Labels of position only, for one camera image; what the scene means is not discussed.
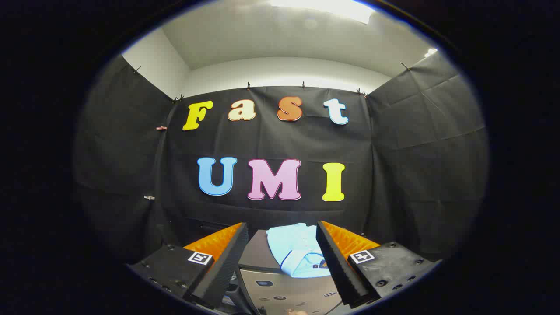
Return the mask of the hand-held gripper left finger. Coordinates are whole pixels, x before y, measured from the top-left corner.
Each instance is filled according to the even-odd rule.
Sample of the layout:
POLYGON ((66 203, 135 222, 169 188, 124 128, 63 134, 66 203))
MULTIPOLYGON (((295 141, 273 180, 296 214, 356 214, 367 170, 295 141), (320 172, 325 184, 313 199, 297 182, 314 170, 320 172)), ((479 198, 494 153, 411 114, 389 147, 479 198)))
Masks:
POLYGON ((238 268, 248 235, 247 224, 237 223, 186 246, 162 245, 127 267, 178 300, 214 309, 238 268))

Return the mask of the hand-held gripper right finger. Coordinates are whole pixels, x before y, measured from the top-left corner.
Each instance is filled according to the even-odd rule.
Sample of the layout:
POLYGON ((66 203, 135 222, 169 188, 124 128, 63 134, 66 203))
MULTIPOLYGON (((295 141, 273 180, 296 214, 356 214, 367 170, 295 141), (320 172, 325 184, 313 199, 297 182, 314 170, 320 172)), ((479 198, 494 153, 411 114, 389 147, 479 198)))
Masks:
POLYGON ((342 303, 350 307, 389 299, 441 264, 398 242, 379 244, 323 220, 316 224, 316 240, 342 303))

